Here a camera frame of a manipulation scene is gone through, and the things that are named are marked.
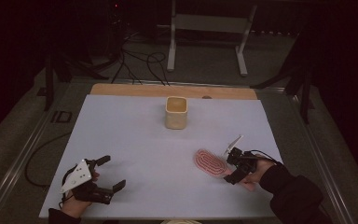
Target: cup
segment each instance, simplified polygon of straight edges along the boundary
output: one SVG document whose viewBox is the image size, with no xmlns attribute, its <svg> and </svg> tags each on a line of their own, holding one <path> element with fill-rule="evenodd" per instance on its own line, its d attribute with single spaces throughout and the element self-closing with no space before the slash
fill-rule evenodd
<svg viewBox="0 0 358 224">
<path fill-rule="evenodd" d="M 168 129 L 184 129 L 187 124 L 187 99 L 169 96 L 165 105 L 165 127 Z"/>
</svg>

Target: pink object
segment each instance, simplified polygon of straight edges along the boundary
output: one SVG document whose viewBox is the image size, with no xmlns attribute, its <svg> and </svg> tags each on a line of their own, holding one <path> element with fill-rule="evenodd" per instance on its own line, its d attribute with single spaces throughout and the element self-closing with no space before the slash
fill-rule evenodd
<svg viewBox="0 0 358 224">
<path fill-rule="evenodd" d="M 226 163 L 216 157 L 213 153 L 206 149 L 199 149 L 194 157 L 194 162 L 197 167 L 208 175 L 215 177 L 223 177 L 225 175 L 231 175 L 232 171 L 227 167 Z M 242 186 L 250 191 L 255 190 L 254 183 L 240 182 Z"/>
</svg>

